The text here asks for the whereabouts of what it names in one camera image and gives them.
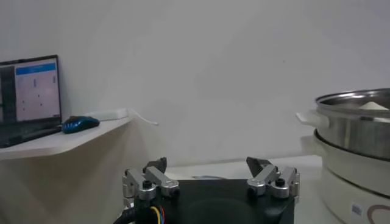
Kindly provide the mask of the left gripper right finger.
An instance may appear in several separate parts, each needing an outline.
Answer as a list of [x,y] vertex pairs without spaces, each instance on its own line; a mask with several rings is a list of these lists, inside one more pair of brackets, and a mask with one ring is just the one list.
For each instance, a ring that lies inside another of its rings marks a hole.
[[295,167],[286,166],[280,170],[269,160],[247,157],[246,163],[252,174],[247,180],[247,193],[251,198],[270,194],[276,199],[292,197],[299,202],[300,173]]

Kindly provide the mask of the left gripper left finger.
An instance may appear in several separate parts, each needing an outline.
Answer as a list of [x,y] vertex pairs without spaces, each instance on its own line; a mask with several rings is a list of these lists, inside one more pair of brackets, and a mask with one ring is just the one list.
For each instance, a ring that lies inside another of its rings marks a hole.
[[122,199],[125,207],[135,206],[135,200],[150,202],[158,196],[177,198],[180,185],[165,175],[167,159],[149,161],[142,171],[127,169],[122,176]]

